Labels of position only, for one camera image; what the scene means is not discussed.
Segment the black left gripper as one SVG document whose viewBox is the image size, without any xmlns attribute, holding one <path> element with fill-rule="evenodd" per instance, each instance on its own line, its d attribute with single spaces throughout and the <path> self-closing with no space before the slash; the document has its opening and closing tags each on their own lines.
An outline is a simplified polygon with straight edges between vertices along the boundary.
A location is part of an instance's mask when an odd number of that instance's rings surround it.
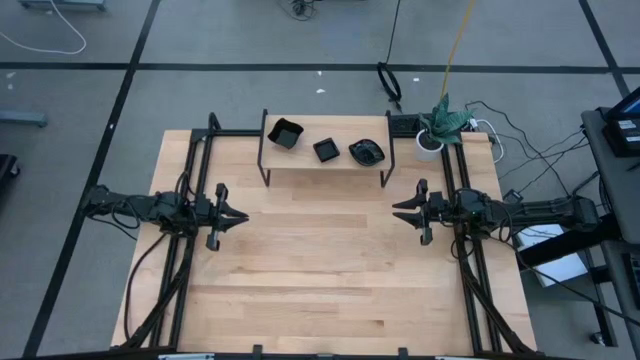
<svg viewBox="0 0 640 360">
<path fill-rule="evenodd" d="M 215 201 L 212 202 L 204 193 L 198 193 L 195 197 L 195 213 L 200 226 L 209 226 L 211 233 L 207 236 L 206 247 L 209 250 L 220 248 L 219 236 L 234 226 L 248 222 L 249 215 L 232 208 L 227 202 L 228 189 L 223 183 L 216 185 Z"/>
</svg>

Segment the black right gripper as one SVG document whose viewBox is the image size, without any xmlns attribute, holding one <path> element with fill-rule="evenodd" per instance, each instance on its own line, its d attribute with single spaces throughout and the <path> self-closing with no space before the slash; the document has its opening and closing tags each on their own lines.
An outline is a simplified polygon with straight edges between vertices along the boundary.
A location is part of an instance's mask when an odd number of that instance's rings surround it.
<svg viewBox="0 0 640 360">
<path fill-rule="evenodd" d="M 405 221 L 415 229 L 421 230 L 420 244 L 427 246 L 433 241 L 431 222 L 450 222 L 452 205 L 445 200 L 441 192 L 428 192 L 426 179 L 420 179 L 417 184 L 417 196 L 392 205 L 396 209 L 415 209 L 419 213 L 393 212 L 396 218 Z"/>
</svg>

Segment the black leaf-shaped mini plate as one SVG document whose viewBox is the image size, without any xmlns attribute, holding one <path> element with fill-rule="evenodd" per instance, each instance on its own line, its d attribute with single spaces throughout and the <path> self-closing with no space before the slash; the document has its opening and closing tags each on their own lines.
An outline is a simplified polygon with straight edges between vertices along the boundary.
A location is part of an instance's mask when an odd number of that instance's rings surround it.
<svg viewBox="0 0 640 360">
<path fill-rule="evenodd" d="M 349 147 L 352 158 L 360 165 L 371 167 L 385 159 L 381 147 L 371 139 L 361 139 Z"/>
</svg>

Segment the black wavy square mini bowl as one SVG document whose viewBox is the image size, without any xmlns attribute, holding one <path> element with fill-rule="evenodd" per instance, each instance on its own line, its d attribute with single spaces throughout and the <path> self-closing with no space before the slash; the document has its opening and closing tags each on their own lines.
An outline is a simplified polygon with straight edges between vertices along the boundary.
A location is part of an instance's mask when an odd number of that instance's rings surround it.
<svg viewBox="0 0 640 360">
<path fill-rule="evenodd" d="M 280 118 L 275 122 L 267 138 L 276 145 L 290 150 L 295 147 L 303 132 L 304 128 L 301 125 Z"/>
</svg>

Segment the black square mini plate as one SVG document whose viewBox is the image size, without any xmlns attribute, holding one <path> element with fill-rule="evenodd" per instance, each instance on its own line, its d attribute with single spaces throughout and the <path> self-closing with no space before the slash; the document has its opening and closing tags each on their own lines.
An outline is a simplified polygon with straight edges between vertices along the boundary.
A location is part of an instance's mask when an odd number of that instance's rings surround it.
<svg viewBox="0 0 640 360">
<path fill-rule="evenodd" d="M 340 151 L 332 138 L 326 138 L 314 143 L 313 149 L 321 163 L 340 156 Z"/>
</svg>

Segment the black power strip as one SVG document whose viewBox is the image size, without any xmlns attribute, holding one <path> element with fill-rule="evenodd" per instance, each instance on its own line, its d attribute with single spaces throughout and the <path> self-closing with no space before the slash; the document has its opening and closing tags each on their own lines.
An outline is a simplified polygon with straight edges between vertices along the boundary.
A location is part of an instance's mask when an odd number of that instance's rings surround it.
<svg viewBox="0 0 640 360">
<path fill-rule="evenodd" d="M 415 137 L 422 130 L 418 114 L 392 115 L 390 121 L 394 137 Z"/>
</svg>

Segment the green plant in white pot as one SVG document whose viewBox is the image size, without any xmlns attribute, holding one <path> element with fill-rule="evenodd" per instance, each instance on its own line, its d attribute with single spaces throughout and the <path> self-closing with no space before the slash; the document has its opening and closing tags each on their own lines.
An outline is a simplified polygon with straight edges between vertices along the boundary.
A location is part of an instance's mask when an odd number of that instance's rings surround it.
<svg viewBox="0 0 640 360">
<path fill-rule="evenodd" d="M 418 114 L 420 130 L 415 137 L 415 158 L 435 161 L 449 145 L 462 143 L 461 132 L 470 125 L 472 110 L 449 111 L 450 98 L 445 93 L 430 114 Z"/>
</svg>

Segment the wooden shelf with black legs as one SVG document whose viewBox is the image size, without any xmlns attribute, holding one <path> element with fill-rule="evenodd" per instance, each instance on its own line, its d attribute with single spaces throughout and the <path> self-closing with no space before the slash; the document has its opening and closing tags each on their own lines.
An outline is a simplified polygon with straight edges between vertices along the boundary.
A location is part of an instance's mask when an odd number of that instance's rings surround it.
<svg viewBox="0 0 640 360">
<path fill-rule="evenodd" d="M 290 149 L 276 144 L 268 134 L 276 128 L 276 123 L 284 119 L 302 127 L 296 143 Z M 338 155 L 321 161 L 314 149 L 316 143 L 331 139 Z M 372 165 L 364 166 L 350 155 L 349 147 L 368 139 L 381 148 L 385 158 Z M 384 187 L 395 168 L 395 149 L 391 130 L 391 119 L 384 115 L 274 115 L 262 113 L 257 166 L 265 185 L 270 184 L 273 170 L 302 171 L 377 171 L 380 185 Z"/>
</svg>

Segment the black desk leg beam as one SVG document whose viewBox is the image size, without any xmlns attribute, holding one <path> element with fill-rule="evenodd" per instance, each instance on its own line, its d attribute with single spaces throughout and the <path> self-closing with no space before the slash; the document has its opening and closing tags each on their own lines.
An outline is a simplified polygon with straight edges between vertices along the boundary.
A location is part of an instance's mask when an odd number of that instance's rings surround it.
<svg viewBox="0 0 640 360">
<path fill-rule="evenodd" d="M 582 232 L 570 230 L 561 235 L 544 240 L 519 252 L 520 270 L 551 262 L 564 256 L 588 249 L 603 241 L 623 240 L 617 219 L 613 214 L 600 218 L 601 222 L 592 230 Z"/>
</svg>

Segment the white paper box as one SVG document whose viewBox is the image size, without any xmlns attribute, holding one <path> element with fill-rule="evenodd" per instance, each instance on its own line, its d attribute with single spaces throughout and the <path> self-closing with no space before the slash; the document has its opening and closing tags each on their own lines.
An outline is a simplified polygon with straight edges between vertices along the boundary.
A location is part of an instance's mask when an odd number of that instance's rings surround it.
<svg viewBox="0 0 640 360">
<path fill-rule="evenodd" d="M 524 251 L 563 233 L 563 229 L 558 224 L 535 225 L 524 228 L 516 235 L 517 249 Z M 534 266 L 533 271 L 543 288 L 555 285 L 553 279 L 564 282 L 586 273 L 587 269 L 576 253 Z"/>
</svg>

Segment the grey desk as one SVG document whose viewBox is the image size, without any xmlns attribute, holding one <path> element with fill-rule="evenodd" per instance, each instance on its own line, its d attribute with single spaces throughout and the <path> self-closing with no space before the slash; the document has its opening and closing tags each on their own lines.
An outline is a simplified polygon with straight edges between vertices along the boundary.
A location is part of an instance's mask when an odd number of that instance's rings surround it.
<svg viewBox="0 0 640 360">
<path fill-rule="evenodd" d="M 606 240 L 602 252 L 622 313 L 639 322 L 625 321 L 634 359 L 640 360 L 640 308 L 634 300 L 624 255 L 640 258 L 640 169 L 628 171 L 640 162 L 640 157 L 617 157 L 605 139 L 606 122 L 600 110 L 581 113 L 587 138 L 604 188 L 610 200 L 612 215 L 621 233 L 620 240 Z"/>
</svg>

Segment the black device with labels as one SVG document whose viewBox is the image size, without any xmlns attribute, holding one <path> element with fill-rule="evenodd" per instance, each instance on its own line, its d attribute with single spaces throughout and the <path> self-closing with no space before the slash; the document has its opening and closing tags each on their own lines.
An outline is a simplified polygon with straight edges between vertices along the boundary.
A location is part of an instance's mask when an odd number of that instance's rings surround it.
<svg viewBox="0 0 640 360">
<path fill-rule="evenodd" d="M 616 157 L 640 157 L 640 118 L 607 121 L 602 132 Z"/>
</svg>

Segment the grey metal base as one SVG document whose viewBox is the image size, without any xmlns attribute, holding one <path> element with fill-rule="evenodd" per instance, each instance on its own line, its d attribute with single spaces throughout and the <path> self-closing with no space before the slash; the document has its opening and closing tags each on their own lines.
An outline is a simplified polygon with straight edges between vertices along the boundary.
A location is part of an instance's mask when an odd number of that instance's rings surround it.
<svg viewBox="0 0 640 360">
<path fill-rule="evenodd" d="M 100 12 L 106 12 L 105 0 L 16 0 L 23 8 L 32 6 L 56 7 L 93 7 Z"/>
<path fill-rule="evenodd" d="M 0 123 L 34 125 L 44 128 L 48 125 L 48 119 L 44 113 L 0 110 Z"/>
</svg>

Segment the blue screen laptop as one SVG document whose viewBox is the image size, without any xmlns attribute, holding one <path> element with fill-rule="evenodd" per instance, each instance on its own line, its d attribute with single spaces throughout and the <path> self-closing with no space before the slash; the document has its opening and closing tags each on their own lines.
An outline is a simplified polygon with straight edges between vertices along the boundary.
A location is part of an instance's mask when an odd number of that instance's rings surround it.
<svg viewBox="0 0 640 360">
<path fill-rule="evenodd" d="M 609 109 L 606 118 L 614 120 L 640 118 L 640 86 Z"/>
</svg>

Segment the black aluminium rig frame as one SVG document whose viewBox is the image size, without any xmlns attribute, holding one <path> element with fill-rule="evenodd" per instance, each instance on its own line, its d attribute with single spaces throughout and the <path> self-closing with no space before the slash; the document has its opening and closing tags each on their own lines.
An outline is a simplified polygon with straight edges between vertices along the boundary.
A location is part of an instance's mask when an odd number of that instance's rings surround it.
<svg viewBox="0 0 640 360">
<path fill-rule="evenodd" d="M 395 218 L 393 204 L 425 178 L 444 190 L 440 162 L 421 163 L 414 142 L 394 143 L 396 166 L 387 183 L 376 172 L 272 174 L 257 165 L 256 130 L 215 137 L 206 192 L 217 184 L 250 219 L 210 251 L 205 237 L 180 306 L 165 313 L 161 344 L 181 351 L 469 355 L 494 338 L 483 313 L 471 329 L 453 233 L 440 225 L 422 245 Z"/>
</svg>

